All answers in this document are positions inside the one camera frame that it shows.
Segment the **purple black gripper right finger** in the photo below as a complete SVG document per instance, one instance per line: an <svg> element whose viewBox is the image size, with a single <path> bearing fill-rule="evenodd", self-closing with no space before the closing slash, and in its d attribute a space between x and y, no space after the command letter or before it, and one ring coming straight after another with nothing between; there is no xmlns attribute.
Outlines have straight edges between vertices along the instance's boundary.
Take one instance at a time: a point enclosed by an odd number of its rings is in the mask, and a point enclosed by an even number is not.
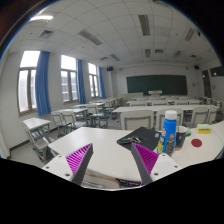
<svg viewBox="0 0 224 224"><path fill-rule="evenodd" d="M131 153L137 164L143 185L152 183L182 169L166 153L157 154L136 143L132 144Z"/></svg>

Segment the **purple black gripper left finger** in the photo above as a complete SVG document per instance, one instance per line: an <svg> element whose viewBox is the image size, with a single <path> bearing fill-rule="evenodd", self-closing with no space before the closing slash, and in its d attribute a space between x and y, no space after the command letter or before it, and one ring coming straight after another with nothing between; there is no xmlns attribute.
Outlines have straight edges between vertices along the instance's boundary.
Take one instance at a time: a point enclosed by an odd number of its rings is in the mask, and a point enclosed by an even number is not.
<svg viewBox="0 0 224 224"><path fill-rule="evenodd" d="M43 170L80 186L92 154L93 145L87 144L66 156L57 155Z"/></svg>

